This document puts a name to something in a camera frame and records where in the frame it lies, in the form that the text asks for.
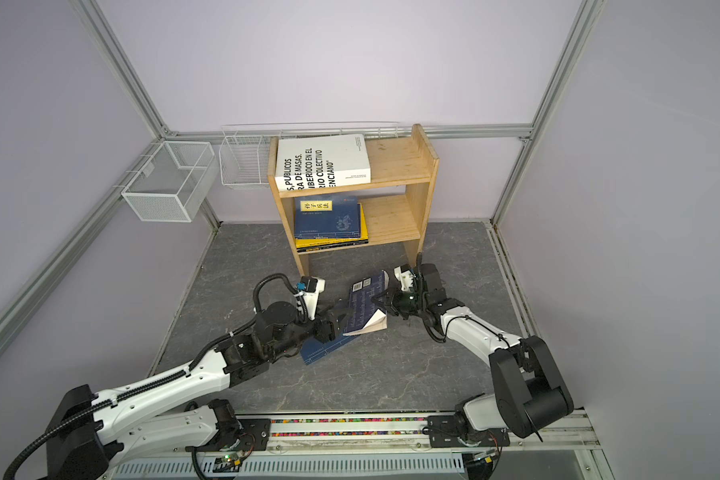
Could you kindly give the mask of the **blue book with yellow label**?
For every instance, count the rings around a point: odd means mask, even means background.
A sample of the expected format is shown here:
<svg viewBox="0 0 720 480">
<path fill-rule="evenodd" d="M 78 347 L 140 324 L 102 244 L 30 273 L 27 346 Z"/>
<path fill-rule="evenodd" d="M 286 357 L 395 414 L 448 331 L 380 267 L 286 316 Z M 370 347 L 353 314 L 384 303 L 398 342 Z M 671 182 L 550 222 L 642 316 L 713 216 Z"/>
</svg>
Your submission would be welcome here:
<svg viewBox="0 0 720 480">
<path fill-rule="evenodd" d="M 388 274 L 381 270 L 352 284 L 348 298 L 351 315 L 343 328 L 345 337 L 373 333 L 387 328 L 387 315 L 373 299 L 386 291 L 388 282 Z"/>
</svg>

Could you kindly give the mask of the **blue book with barcode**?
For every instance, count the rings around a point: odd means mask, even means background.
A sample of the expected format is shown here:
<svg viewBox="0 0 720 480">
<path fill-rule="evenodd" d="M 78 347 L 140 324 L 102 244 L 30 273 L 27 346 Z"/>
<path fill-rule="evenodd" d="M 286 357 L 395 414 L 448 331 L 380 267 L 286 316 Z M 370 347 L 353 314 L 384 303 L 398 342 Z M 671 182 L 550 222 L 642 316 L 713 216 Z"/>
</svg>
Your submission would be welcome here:
<svg viewBox="0 0 720 480">
<path fill-rule="evenodd" d="M 294 236 L 297 239 L 361 236 L 360 206 L 356 197 L 307 197 L 295 206 Z"/>
</svg>

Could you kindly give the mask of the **white book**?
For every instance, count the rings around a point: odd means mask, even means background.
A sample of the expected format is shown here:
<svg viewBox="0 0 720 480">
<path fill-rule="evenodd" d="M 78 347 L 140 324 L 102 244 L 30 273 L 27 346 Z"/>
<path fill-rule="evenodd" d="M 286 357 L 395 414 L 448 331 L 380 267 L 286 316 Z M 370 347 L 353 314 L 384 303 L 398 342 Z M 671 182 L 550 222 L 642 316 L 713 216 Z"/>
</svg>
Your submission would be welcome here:
<svg viewBox="0 0 720 480">
<path fill-rule="evenodd" d="M 372 175 L 365 138 L 350 134 L 282 139 L 274 180 L 279 191 L 368 184 Z"/>
</svg>

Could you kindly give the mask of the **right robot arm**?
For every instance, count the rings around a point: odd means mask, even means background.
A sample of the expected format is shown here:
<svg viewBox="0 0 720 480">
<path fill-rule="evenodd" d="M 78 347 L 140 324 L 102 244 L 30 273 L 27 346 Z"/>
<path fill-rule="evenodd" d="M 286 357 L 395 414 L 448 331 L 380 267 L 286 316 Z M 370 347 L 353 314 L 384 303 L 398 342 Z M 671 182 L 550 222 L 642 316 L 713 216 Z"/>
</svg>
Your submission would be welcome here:
<svg viewBox="0 0 720 480">
<path fill-rule="evenodd" d="M 457 404 L 448 429 L 472 446 L 504 428 L 519 438 L 571 414 L 574 401 L 553 355 L 540 337 L 520 337 L 482 319 L 469 306 L 446 293 L 433 264 L 394 271 L 396 282 L 372 296 L 382 311 L 403 319 L 422 320 L 431 339 L 456 342 L 490 369 L 493 392 Z"/>
</svg>

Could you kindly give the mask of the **wooden two-tier shelf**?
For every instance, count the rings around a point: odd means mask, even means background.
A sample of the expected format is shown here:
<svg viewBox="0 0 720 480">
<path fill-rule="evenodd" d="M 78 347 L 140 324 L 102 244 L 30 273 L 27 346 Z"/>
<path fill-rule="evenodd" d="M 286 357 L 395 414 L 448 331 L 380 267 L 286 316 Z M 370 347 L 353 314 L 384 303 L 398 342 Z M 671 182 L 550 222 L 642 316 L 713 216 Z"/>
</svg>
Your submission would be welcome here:
<svg viewBox="0 0 720 480">
<path fill-rule="evenodd" d="M 371 182 L 324 189 L 358 198 L 368 227 L 370 246 L 400 243 L 413 265 L 423 250 L 440 159 L 425 129 L 411 127 L 407 137 L 366 142 Z"/>
</svg>

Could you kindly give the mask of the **white mesh basket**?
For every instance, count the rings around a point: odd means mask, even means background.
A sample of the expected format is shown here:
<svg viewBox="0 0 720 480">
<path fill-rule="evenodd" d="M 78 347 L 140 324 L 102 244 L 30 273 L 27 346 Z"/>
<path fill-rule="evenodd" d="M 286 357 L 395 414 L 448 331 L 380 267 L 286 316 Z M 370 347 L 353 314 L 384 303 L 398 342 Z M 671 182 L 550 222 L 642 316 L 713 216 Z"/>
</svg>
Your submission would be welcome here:
<svg viewBox="0 0 720 480">
<path fill-rule="evenodd" d="M 164 141 L 121 196 L 143 222 L 190 223 L 218 175 L 211 143 Z"/>
</svg>

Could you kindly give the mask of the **aluminium front rail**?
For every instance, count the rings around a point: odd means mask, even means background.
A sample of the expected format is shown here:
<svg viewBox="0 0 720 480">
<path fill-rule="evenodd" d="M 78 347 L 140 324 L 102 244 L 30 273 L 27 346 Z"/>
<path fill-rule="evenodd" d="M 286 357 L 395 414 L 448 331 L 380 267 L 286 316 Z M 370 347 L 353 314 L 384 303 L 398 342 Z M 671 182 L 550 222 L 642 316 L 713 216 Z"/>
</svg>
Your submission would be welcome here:
<svg viewBox="0 0 720 480">
<path fill-rule="evenodd" d="M 570 453 L 584 479 L 610 479 L 612 469 L 587 414 L 576 411 L 519 438 L 507 430 L 510 445 L 433 448 L 422 433 L 431 415 L 454 412 L 251 415 L 269 418 L 264 451 L 243 453 L 163 450 L 122 463 L 103 479 L 353 478 L 455 474 L 487 479 L 512 453 Z"/>
</svg>

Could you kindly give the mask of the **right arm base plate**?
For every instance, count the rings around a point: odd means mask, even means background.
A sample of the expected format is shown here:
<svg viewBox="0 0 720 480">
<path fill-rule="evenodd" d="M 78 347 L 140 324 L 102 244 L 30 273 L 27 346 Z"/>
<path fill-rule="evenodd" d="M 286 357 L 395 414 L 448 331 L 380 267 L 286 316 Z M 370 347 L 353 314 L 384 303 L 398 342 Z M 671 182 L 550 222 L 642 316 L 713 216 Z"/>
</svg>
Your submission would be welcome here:
<svg viewBox="0 0 720 480">
<path fill-rule="evenodd" d="M 503 448 L 510 445 L 506 429 L 489 428 L 476 431 L 458 414 L 429 416 L 422 433 L 428 437 L 433 448 Z"/>
</svg>

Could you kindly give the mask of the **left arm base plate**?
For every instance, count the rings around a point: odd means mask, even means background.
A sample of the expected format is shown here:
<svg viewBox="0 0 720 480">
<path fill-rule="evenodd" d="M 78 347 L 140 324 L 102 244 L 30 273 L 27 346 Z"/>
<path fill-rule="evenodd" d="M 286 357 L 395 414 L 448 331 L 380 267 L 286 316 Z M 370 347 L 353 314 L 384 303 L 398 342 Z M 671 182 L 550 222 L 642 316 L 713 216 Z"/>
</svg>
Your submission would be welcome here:
<svg viewBox="0 0 720 480">
<path fill-rule="evenodd" d="M 187 446 L 187 452 L 193 449 L 199 452 L 264 451 L 270 437 L 271 420 L 269 418 L 242 418 L 233 421 L 221 421 L 213 424 L 210 440 L 198 446 Z"/>
</svg>

